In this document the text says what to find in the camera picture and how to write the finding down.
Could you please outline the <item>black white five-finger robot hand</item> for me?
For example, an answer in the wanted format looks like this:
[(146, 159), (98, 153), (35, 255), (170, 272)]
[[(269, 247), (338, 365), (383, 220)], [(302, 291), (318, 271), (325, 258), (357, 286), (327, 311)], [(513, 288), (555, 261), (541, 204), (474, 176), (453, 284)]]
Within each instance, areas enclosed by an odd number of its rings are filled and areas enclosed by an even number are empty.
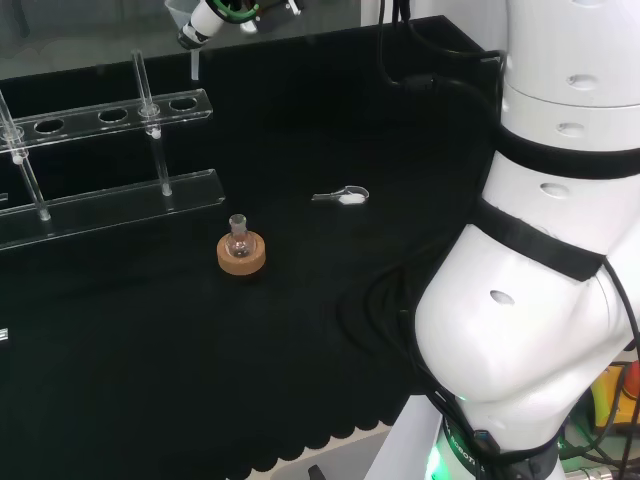
[(223, 24), (242, 25), (254, 21), (260, 9), (258, 1), (200, 1), (187, 23), (179, 29), (178, 43), (187, 50), (199, 49)]

